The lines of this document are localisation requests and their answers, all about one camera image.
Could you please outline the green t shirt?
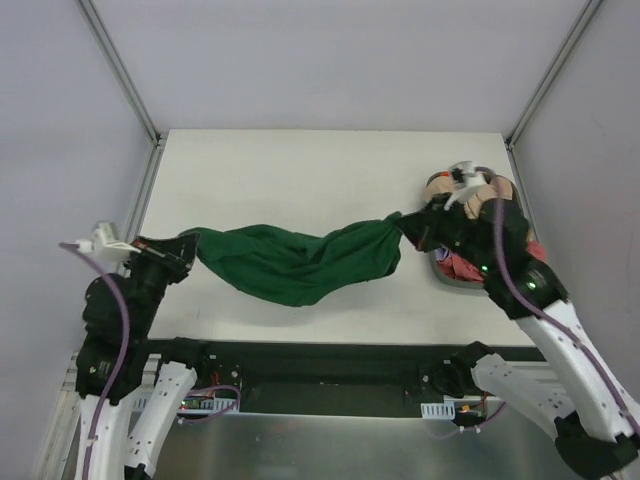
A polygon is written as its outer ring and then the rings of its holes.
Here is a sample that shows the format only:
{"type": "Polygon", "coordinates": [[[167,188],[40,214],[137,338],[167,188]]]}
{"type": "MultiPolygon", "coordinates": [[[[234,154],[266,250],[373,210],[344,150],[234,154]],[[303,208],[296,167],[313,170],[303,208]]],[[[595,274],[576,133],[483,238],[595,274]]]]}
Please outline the green t shirt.
{"type": "Polygon", "coordinates": [[[288,307],[312,306],[343,287],[392,275],[401,260],[399,212],[318,237],[258,224],[198,236],[200,263],[236,290],[288,307]]]}

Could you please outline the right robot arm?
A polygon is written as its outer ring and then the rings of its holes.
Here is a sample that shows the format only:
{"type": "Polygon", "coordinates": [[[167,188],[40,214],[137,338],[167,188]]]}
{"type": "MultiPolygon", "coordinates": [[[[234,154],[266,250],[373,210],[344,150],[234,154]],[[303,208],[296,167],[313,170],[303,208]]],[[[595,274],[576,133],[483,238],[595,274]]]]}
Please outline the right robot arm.
{"type": "Polygon", "coordinates": [[[397,226],[417,250],[444,246],[475,266],[490,300],[535,344],[564,391],[513,370],[479,341],[428,369],[434,390],[501,398],[544,430],[583,479],[612,478],[638,459],[639,404],[597,353],[553,270],[529,252],[519,208],[490,201],[470,219],[459,205],[432,202],[397,226]]]}

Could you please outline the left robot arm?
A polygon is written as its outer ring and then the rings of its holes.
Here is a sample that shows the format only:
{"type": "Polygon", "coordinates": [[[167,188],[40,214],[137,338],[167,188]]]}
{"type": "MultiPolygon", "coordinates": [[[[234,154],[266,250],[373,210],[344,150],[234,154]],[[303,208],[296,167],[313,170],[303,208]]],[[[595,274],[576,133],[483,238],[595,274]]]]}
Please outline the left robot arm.
{"type": "Polygon", "coordinates": [[[130,422],[150,355],[148,334],[166,289],[189,275],[199,236],[122,243],[127,275],[105,272],[78,246],[70,252],[98,276],[87,287],[86,337],[76,359],[80,398],[78,479],[151,479],[176,417],[191,389],[204,387],[210,363],[174,340],[159,363],[155,391],[137,423],[130,422]]]}

